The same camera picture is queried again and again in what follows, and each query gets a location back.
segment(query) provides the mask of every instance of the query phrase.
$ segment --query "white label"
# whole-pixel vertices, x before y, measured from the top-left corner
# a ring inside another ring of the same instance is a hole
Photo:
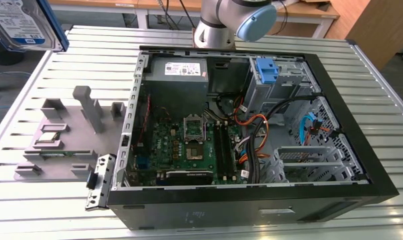
[[[45,43],[46,38],[34,18],[25,13],[22,7],[22,0],[0,0],[0,25],[10,37],[20,43]]]
[[[118,4],[116,4],[116,6],[118,6],[118,7],[134,7],[136,5],[133,5],[133,4],[124,4],[124,3],[118,3]]]
[[[242,170],[242,177],[244,177],[244,178],[249,178],[249,171]]]
[[[242,109],[244,112],[248,112],[248,107],[245,107],[244,105],[241,105],[240,108]]]
[[[169,62],[166,63],[165,74],[180,76],[201,76],[201,64],[190,62]]]
[[[337,16],[322,15],[322,18],[326,18],[326,19],[328,19],[328,18],[329,18],[329,19],[330,19],[330,18],[334,18],[334,19],[336,19],[336,18],[337,18]]]
[[[260,213],[261,214],[294,214],[296,213],[296,211],[293,210],[293,209],[290,209],[290,208],[282,208],[282,209],[260,209]]]

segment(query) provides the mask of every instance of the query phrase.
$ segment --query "slotted aluminum surface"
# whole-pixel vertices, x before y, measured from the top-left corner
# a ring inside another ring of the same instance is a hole
[[[128,104],[140,45],[192,47],[192,37],[189,31],[76,26],[69,33],[69,52],[46,53],[0,125],[0,238],[403,240],[403,105],[370,63],[361,60],[362,54],[356,54],[357,47],[342,40],[272,36],[257,43],[237,40],[237,47],[320,55],[400,189],[398,197],[326,223],[132,232],[113,211],[85,211],[86,183],[14,181],[16,164],[26,160],[22,148],[30,145],[44,117],[44,98],[58,97],[66,105],[77,106],[73,89],[90,85],[93,98],[104,106],[114,101]]]

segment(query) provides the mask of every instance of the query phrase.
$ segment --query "floor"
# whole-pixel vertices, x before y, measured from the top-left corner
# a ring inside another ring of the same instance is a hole
[[[80,13],[57,11],[57,16],[60,18],[61,23],[64,24],[77,24],[77,25],[92,25],[92,26],[104,26],[104,27],[138,27],[138,21],[134,20],[136,16],[126,14],[114,14],[114,13]],[[174,20],[180,22],[180,29],[190,30],[192,24],[186,17],[176,17]],[[200,19],[196,17],[193,21],[198,23]],[[158,19],[156,16],[150,17],[150,26],[156,29],[169,29],[166,23],[158,24]],[[30,51],[26,53],[26,59],[14,66],[0,66],[0,72],[9,71],[21,71],[21,72],[33,72],[38,62],[44,56],[44,52]],[[396,56],[389,62],[385,69],[381,71],[385,78],[388,79],[390,85],[394,90],[400,94],[403,99],[403,60],[401,60],[400,56]],[[28,82],[29,76],[21,73],[13,74],[0,74],[0,106],[10,106],[18,94]],[[0,108],[0,122],[6,116],[9,109]]]

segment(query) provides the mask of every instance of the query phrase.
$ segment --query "circuit board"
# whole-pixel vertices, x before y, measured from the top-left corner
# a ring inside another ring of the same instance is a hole
[[[140,183],[142,185],[157,186],[156,177],[168,171],[212,171],[214,172],[213,184],[240,184],[244,182],[237,177],[236,156],[233,158],[233,177],[218,177],[218,162],[216,150],[216,124],[206,124],[206,141],[185,141],[185,125],[182,122],[160,122],[154,125],[153,148],[149,158],[138,158]],[[237,126],[228,126],[230,136],[230,149],[236,144],[236,136],[240,135]],[[190,127],[190,131],[197,132],[197,126]]]

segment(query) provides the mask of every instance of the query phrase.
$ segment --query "power supply label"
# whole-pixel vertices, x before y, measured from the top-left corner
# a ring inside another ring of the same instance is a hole
[[[166,63],[165,75],[201,76],[201,64],[190,62]]]
[[[0,25],[21,44],[44,44],[46,38],[30,16],[32,11],[22,0],[0,0]]]

